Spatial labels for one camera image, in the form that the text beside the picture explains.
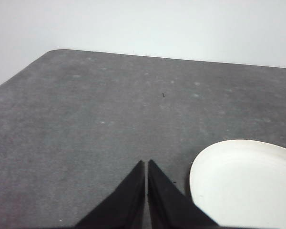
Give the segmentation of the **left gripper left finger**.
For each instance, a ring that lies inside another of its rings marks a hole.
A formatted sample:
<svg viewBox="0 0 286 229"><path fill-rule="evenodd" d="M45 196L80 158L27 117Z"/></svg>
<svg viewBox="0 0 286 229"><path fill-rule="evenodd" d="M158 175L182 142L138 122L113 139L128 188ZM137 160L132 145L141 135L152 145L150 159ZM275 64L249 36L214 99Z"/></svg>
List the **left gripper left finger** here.
<svg viewBox="0 0 286 229"><path fill-rule="evenodd" d="M118 187L76 227L132 227L145 199L144 162L139 161Z"/></svg>

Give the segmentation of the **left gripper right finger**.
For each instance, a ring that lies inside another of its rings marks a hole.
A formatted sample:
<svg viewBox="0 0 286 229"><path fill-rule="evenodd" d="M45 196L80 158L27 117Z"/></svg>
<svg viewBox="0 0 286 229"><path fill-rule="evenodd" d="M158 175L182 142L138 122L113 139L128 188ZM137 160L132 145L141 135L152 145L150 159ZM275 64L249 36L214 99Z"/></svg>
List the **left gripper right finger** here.
<svg viewBox="0 0 286 229"><path fill-rule="evenodd" d="M217 227L217 223L182 194L153 160L148 162L148 201L153 226Z"/></svg>

